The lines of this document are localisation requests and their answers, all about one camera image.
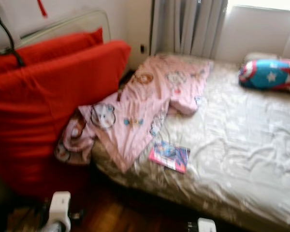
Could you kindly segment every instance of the pink blanket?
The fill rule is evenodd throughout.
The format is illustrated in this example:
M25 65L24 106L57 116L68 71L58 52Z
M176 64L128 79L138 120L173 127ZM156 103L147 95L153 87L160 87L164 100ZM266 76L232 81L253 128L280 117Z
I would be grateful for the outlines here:
M198 65L166 55L148 58L121 93L78 107L55 156L72 164L88 164L97 136L125 172L159 132L169 106L186 115L197 111L209 71L210 62Z

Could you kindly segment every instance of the wrinkled sheet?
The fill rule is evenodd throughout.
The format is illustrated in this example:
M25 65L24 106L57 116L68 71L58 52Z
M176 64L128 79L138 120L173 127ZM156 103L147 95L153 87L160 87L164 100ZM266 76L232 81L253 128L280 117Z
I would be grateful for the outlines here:
M191 149L185 174L148 159L161 139ZM290 94L239 86L235 64L215 62L198 112L168 115L125 174L99 141L92 156L121 185L252 231L290 231Z

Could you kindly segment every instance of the magazine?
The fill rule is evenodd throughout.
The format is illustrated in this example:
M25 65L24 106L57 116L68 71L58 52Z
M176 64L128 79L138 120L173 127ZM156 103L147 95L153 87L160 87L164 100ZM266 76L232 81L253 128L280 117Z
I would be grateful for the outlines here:
M149 159L181 173L186 172L190 149L175 146L165 141L155 143Z

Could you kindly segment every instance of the red tassel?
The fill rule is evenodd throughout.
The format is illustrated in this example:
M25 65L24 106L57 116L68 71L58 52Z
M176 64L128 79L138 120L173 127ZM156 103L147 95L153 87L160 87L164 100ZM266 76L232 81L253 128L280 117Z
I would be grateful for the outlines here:
M39 4L39 7L40 7L40 10L41 10L43 17L47 18L47 13L46 13L46 10L45 10L41 0L38 0L38 4Z

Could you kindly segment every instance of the red pillow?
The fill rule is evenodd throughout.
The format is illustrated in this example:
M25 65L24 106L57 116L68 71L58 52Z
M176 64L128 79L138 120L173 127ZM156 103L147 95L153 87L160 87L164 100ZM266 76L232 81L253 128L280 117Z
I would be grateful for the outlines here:
M34 63L66 56L102 43L102 28L100 28L93 33L81 32L54 38L17 49L17 52L25 65L29 66ZM18 68L15 56L0 56L0 73Z
M75 192L88 169L58 162L53 150L79 105L118 90L130 47L110 42L0 74L0 177L17 193Z

